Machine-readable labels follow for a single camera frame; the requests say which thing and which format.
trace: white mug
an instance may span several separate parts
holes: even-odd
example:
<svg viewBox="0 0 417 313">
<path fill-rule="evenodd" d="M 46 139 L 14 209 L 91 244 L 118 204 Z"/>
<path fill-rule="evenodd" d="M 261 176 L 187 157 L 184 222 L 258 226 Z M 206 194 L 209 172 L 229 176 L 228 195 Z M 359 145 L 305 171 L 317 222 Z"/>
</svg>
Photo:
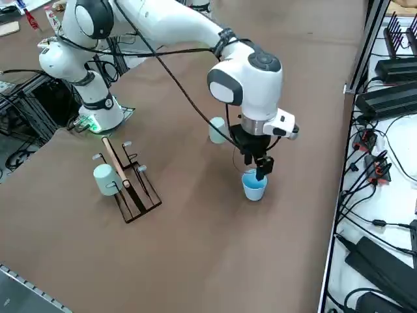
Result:
<svg viewBox="0 0 417 313">
<path fill-rule="evenodd" d="M 93 175 L 98 189 L 105 196 L 112 196 L 122 189 L 122 179 L 109 164 L 100 164 L 97 166 L 94 169 Z"/>
</svg>

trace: metal frame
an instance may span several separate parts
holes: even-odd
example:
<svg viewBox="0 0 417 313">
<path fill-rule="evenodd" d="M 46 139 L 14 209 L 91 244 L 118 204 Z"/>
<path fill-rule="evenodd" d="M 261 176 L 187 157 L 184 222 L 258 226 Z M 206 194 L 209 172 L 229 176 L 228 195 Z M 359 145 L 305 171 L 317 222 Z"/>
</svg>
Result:
<svg viewBox="0 0 417 313">
<path fill-rule="evenodd" d="M 372 52 L 373 44 L 390 2 L 391 0 L 373 0 L 365 24 L 364 34 L 360 41 L 358 52 L 354 59 L 354 65 L 346 85 L 345 93 L 355 94 L 360 88 L 362 77 L 366 73 L 367 63 Z"/>
<path fill-rule="evenodd" d="M 113 151 L 113 154 L 115 155 L 116 161 L 117 161 L 117 163 L 119 163 L 119 166 L 121 167 L 122 171 L 133 170 L 137 180 L 139 181 L 139 184 L 141 185 L 142 190 L 144 191 L 144 193 L 146 194 L 146 196 L 148 197 L 148 199 L 152 203 L 152 205 L 150 207 L 148 207 L 148 208 L 145 207 L 145 204 L 142 202 L 141 198 L 137 194 L 135 188 L 133 187 L 133 185 L 131 184 L 129 179 L 125 180 L 125 181 L 129 182 L 129 186 L 123 186 L 122 189 L 118 188 L 117 183 L 115 181 L 112 181 L 108 186 L 106 186 L 106 188 L 114 188 L 114 187 L 117 188 L 118 192 L 114 195 L 114 197 L 115 197 L 117 205 L 119 206 L 119 210 L 121 212 L 121 215 L 122 215 L 124 221 L 127 224 L 129 224 L 129 223 L 137 220 L 139 217 L 142 217 L 143 215 L 151 212 L 156 207 L 159 207 L 162 204 L 162 200 L 159 197 L 156 189 L 153 187 L 152 183 L 149 181 L 149 178 L 147 177 L 146 173 L 144 171 L 142 171 L 142 172 L 139 171 L 139 167 L 141 167 L 139 162 L 138 161 L 133 161 L 133 159 L 135 159 L 138 156 L 138 154 L 133 153 L 133 154 L 129 155 L 128 152 L 126 151 L 125 144 L 122 144 L 123 151 L 126 155 L 126 158 L 128 159 L 128 164 L 123 165 L 122 161 L 120 160 L 119 156 L 117 155 L 116 151 L 114 150 L 113 146 L 111 145 L 110 140 L 108 140 L 108 143 L 109 143 L 109 146 L 110 146 L 111 150 Z M 103 162 L 105 164 L 107 164 L 107 161 L 105 160 L 102 153 L 98 153 L 96 156 L 101 158 L 103 160 Z M 133 214 L 132 210 L 130 209 L 130 206 L 128 205 L 128 202 L 126 200 L 126 197 L 124 195 L 123 190 L 127 191 L 127 195 L 130 196 L 130 198 L 133 200 L 133 203 L 136 206 L 136 209 L 139 211 L 138 214 Z M 124 206 L 126 207 L 126 210 L 129 213 L 130 217 L 126 216 L 125 213 L 123 212 L 122 204 L 124 204 Z"/>
</svg>

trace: black device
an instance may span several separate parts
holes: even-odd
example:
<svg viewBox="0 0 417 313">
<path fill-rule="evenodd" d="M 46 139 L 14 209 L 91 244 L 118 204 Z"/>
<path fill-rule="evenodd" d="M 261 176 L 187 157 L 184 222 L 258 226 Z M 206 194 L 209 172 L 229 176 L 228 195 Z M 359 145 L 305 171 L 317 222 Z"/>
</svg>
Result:
<svg viewBox="0 0 417 313">
<path fill-rule="evenodd" d="M 353 138 L 352 148 L 363 152 L 372 151 L 378 136 L 372 129 L 361 128 Z"/>
<path fill-rule="evenodd" d="M 413 220 L 410 223 L 410 226 L 414 226 L 414 229 L 410 230 L 411 250 L 417 251 L 417 220 Z M 414 270 L 417 271 L 417 256 L 412 257 L 412 262 L 414 265 Z"/>
<path fill-rule="evenodd" d="M 377 161 L 376 156 L 366 155 L 364 162 L 367 168 L 366 176 L 370 183 L 376 181 L 379 185 L 387 185 L 391 181 L 390 170 L 383 171 L 388 165 L 386 159 Z"/>
<path fill-rule="evenodd" d="M 417 81 L 417 57 L 380 60 L 375 73 L 384 83 L 407 83 Z"/>
<path fill-rule="evenodd" d="M 13 22 L 20 18 L 20 11 L 14 5 L 0 8 L 0 23 Z"/>
<path fill-rule="evenodd" d="M 254 136 L 245 132 L 241 124 L 230 127 L 230 135 L 240 147 L 240 153 L 244 155 L 245 165 L 256 164 L 256 179 L 262 180 L 265 175 L 272 172 L 274 159 L 266 155 L 271 136 Z"/>
<path fill-rule="evenodd" d="M 356 302 L 355 310 L 359 313 L 404 313 L 404 308 L 375 295 L 373 292 L 361 295 Z"/>
<path fill-rule="evenodd" d="M 345 262 L 402 306 L 417 310 L 417 273 L 367 237 Z"/>
<path fill-rule="evenodd" d="M 417 82 L 361 94 L 355 105 L 371 121 L 415 113 Z"/>
</svg>

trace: red object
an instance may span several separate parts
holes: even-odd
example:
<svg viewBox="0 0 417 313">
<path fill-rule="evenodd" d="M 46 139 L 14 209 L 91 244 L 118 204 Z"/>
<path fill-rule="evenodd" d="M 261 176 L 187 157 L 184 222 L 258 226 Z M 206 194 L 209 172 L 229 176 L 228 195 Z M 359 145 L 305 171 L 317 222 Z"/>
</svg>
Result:
<svg viewBox="0 0 417 313">
<path fill-rule="evenodd" d="M 40 27 L 39 27 L 39 24 L 38 24 L 38 22 L 35 20 L 35 18 L 32 16 L 32 14 L 26 9 L 26 8 L 24 8 L 23 9 L 23 11 L 25 12 L 25 14 L 26 14 L 26 18 L 27 18 L 27 21 L 29 22 L 29 24 L 31 25 L 31 27 L 35 30 L 35 31 L 37 31 L 38 29 L 40 30 Z"/>
</svg>

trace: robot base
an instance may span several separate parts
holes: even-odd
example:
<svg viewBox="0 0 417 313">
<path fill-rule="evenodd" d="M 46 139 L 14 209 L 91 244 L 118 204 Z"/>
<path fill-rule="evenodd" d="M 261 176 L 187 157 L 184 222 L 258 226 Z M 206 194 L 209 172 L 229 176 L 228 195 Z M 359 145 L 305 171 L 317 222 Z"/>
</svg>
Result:
<svg viewBox="0 0 417 313">
<path fill-rule="evenodd" d="M 89 110 L 85 106 L 79 109 L 79 117 L 74 124 L 78 127 L 87 127 L 95 134 L 111 130 L 119 126 L 124 120 L 123 109 L 113 97 L 114 105 L 110 110 Z"/>
</svg>

